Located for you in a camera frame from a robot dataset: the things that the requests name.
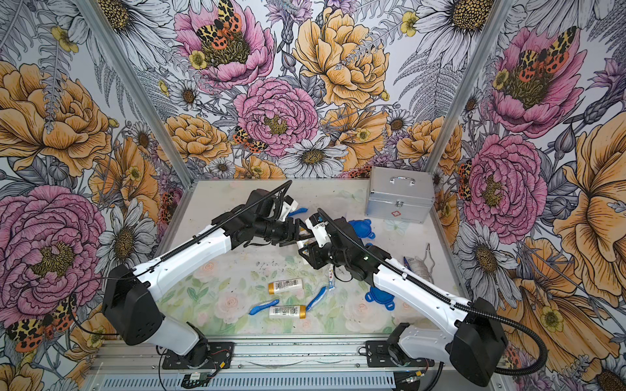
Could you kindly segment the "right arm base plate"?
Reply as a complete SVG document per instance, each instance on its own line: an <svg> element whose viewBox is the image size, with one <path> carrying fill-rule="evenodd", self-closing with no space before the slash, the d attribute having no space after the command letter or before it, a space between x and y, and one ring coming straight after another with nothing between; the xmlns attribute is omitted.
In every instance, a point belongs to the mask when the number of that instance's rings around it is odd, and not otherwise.
<svg viewBox="0 0 626 391"><path fill-rule="evenodd" d="M366 358L369 368L431 368L435 365L432 359L404 356L399 349L390 348L385 340L367 340L358 353Z"/></svg>

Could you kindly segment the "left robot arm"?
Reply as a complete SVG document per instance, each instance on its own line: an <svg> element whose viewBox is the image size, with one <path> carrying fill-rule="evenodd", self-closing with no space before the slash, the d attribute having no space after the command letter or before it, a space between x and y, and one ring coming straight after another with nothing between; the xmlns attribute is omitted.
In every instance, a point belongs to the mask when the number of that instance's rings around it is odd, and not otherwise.
<svg viewBox="0 0 626 391"><path fill-rule="evenodd" d="M136 267L112 269L102 311L119 337L128 346L160 346L189 368L208 363L211 354L204 334L162 313L158 303L203 265L240 246L250 246L255 238L280 246L310 239L311 232L291 217L298 208L287 194L291 184L286 181L271 191L256 189L246 203L220 214L178 247Z"/></svg>

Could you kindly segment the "small toothpaste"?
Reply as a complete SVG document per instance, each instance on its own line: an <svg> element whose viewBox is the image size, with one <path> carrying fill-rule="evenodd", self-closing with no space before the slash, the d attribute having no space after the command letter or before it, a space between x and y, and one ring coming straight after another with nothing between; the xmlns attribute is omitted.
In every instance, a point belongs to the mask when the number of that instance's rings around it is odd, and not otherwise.
<svg viewBox="0 0 626 391"><path fill-rule="evenodd" d="M328 290L333 290L335 288L335 273L334 273L334 266L330 266L329 267L329 272L328 272Z"/></svg>

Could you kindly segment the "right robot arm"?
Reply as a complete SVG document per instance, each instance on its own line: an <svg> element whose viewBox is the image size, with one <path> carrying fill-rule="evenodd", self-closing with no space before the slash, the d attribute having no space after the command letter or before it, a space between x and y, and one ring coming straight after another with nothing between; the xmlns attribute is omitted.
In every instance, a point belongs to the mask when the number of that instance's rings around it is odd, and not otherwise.
<svg viewBox="0 0 626 391"><path fill-rule="evenodd" d="M477 386L489 385L507 345L502 326L477 314L494 314L491 305L476 302L463 311L468 300L419 277L385 250L364 244L345 218L316 213L305 225L312 237L300 244L299 253L313 268L344 267L353 279L391 294L437 327L397 326L386 342L395 364L431 359L454 367Z"/></svg>

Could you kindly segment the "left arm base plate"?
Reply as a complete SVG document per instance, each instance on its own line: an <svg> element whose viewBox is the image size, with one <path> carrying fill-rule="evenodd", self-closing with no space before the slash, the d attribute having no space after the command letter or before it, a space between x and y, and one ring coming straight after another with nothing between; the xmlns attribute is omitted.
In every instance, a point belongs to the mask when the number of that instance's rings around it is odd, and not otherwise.
<svg viewBox="0 0 626 391"><path fill-rule="evenodd" d="M201 341L187 355L167 350L161 367L165 370L222 370L231 366L233 342Z"/></svg>

